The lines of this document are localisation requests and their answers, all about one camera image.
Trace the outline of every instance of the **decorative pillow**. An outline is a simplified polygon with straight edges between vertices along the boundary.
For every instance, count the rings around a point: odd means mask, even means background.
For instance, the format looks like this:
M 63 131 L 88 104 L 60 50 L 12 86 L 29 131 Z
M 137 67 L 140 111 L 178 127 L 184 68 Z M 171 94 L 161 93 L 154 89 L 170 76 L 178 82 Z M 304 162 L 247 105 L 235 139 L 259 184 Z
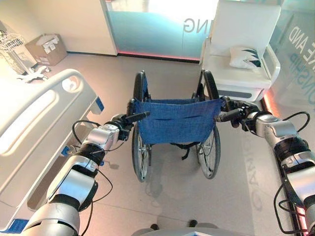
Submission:
M 255 49 L 244 47 L 231 47 L 230 66 L 236 68 L 255 69 L 261 67 L 258 53 Z

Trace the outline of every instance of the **frosted glass panel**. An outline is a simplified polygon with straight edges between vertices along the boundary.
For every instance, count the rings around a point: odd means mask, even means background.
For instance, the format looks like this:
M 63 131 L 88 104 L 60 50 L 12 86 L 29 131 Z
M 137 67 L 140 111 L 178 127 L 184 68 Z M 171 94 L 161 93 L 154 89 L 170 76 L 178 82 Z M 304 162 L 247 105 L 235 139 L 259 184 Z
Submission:
M 107 2 L 118 52 L 199 60 L 217 3 L 217 0 Z

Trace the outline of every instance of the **silver robotic arm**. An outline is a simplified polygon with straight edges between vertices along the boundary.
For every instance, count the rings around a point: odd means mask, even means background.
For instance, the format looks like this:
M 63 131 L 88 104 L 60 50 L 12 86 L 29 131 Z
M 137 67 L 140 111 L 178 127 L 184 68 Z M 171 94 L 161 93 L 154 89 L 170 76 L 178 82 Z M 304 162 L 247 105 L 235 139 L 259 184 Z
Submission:
M 269 112 L 261 112 L 255 105 L 231 101 L 223 97 L 225 114 L 217 117 L 218 122 L 231 121 L 233 127 L 242 125 L 244 131 L 264 138 L 274 151 L 284 172 L 283 186 L 289 200 L 305 209 L 307 231 L 315 234 L 315 154 L 309 150 L 305 140 L 299 137 L 294 125 L 288 120 L 280 120 Z M 280 220 L 281 231 L 284 231 Z
M 38 209 L 25 226 L 23 236 L 77 236 L 79 212 L 92 202 L 98 184 L 94 177 L 105 154 L 118 140 L 126 141 L 132 123 L 149 113 L 126 117 L 118 115 L 112 121 L 94 128 L 71 156 L 47 191 L 47 203 Z

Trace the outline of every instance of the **wheelchair handle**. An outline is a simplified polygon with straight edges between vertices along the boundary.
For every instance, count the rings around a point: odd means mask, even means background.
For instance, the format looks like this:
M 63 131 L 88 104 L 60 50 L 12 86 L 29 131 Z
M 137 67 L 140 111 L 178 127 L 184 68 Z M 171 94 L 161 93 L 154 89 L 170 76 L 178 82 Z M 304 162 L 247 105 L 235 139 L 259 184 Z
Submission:
M 226 121 L 238 119 L 241 117 L 242 117 L 242 112 L 241 112 L 241 109 L 238 108 L 238 109 L 229 111 L 225 114 L 218 115 L 216 120 L 217 122 L 226 122 Z
M 129 117 L 126 117 L 125 120 L 129 123 L 134 123 L 136 121 L 144 119 L 145 117 L 148 117 L 149 115 L 150 115 L 150 112 L 138 113 L 138 114 L 134 114 Z

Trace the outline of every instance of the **chair cushion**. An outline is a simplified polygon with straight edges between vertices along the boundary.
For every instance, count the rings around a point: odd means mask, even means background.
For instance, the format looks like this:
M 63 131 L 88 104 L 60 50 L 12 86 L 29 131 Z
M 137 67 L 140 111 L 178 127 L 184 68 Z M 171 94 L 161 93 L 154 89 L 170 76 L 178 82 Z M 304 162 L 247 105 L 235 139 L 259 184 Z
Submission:
M 244 47 L 231 47 L 230 66 L 243 69 L 255 69 L 261 67 L 257 50 Z
M 212 56 L 205 51 L 202 67 L 210 70 L 217 85 L 268 89 L 271 81 L 264 69 L 240 69 L 230 66 L 230 57 Z

